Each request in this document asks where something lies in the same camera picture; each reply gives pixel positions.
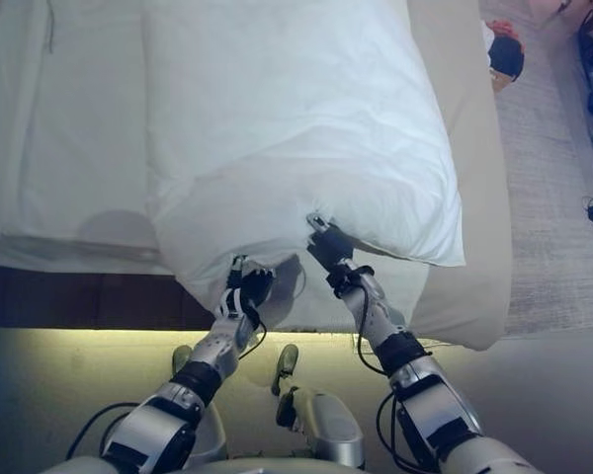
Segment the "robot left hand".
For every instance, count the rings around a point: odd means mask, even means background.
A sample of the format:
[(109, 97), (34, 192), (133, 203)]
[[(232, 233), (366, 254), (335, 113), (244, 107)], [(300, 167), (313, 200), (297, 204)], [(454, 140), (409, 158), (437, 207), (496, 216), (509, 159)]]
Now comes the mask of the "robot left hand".
[(253, 269), (244, 273), (246, 255), (233, 258), (226, 280), (226, 288), (219, 298), (215, 318), (245, 318), (254, 329), (261, 324), (258, 308), (268, 299), (275, 279), (271, 269)]

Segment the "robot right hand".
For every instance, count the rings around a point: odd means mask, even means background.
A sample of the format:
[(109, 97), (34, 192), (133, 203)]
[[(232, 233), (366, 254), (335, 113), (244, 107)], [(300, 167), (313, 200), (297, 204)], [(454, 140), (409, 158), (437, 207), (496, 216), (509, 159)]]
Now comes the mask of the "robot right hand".
[(357, 268), (353, 262), (354, 247), (337, 226), (315, 212), (306, 216), (306, 222), (311, 230), (306, 250), (318, 264), (330, 274)]

